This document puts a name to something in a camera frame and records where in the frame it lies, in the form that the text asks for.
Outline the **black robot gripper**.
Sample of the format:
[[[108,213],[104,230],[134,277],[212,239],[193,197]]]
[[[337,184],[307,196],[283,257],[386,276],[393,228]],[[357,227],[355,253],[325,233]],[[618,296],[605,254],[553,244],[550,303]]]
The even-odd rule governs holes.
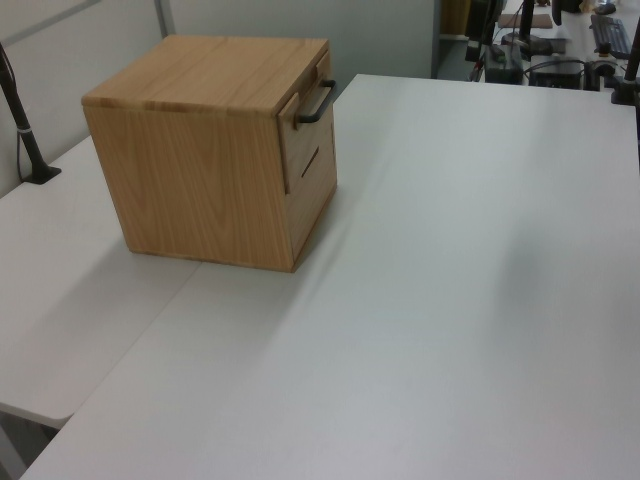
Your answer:
[[[482,48],[489,46],[493,42],[495,25],[500,14],[501,2],[499,0],[470,1],[465,29],[465,36],[467,37],[466,61],[478,61]],[[476,71],[477,80],[483,81],[486,72],[486,62],[484,60],[474,62],[473,68],[468,75],[468,81],[476,81]]]

